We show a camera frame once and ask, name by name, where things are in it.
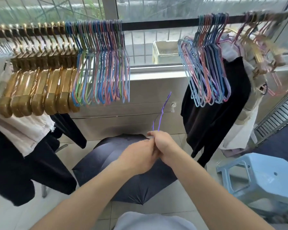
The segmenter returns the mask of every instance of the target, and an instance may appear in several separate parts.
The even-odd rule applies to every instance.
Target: blue plastic stool
[[[233,166],[246,168],[248,175],[248,185],[238,190],[232,189],[230,181],[229,169]],[[217,166],[216,172],[222,173],[223,186],[228,192],[259,215],[269,217],[288,211],[288,162],[286,160],[249,153],[224,166]]]

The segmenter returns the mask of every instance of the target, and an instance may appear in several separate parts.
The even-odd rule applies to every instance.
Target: hand
[[[149,131],[147,132],[147,135],[154,137],[155,144],[161,152],[159,156],[161,160],[168,166],[171,166],[171,163],[175,161],[175,157],[183,152],[183,150],[167,132]]]
[[[131,175],[143,174],[150,170],[159,157],[155,149],[155,139],[146,139],[129,145],[117,161],[131,172]]]

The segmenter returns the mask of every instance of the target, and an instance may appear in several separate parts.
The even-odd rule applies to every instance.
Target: umbrella
[[[144,135],[122,134],[101,140],[72,170],[80,186],[91,180],[116,160],[128,145],[147,139]],[[112,201],[144,204],[155,194],[176,181],[173,170],[161,159],[144,174],[130,178]]]

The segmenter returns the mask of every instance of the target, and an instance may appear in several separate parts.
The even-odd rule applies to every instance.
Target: person
[[[152,139],[129,145],[116,161],[77,189],[69,199],[39,220],[31,229],[90,229],[105,206],[137,174],[150,170],[158,157],[170,166],[210,230],[272,230],[264,219],[233,197],[207,171],[162,131],[150,131]],[[196,229],[177,216],[144,215],[127,212],[114,228],[130,229]]]

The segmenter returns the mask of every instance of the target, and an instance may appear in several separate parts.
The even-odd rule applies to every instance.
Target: person's right hand
[[[164,131],[149,131],[148,136],[153,136],[155,138],[155,144],[159,149],[161,160],[171,166],[171,163],[175,161],[175,157],[183,152],[183,150],[178,146],[178,144],[173,140],[169,133]]]

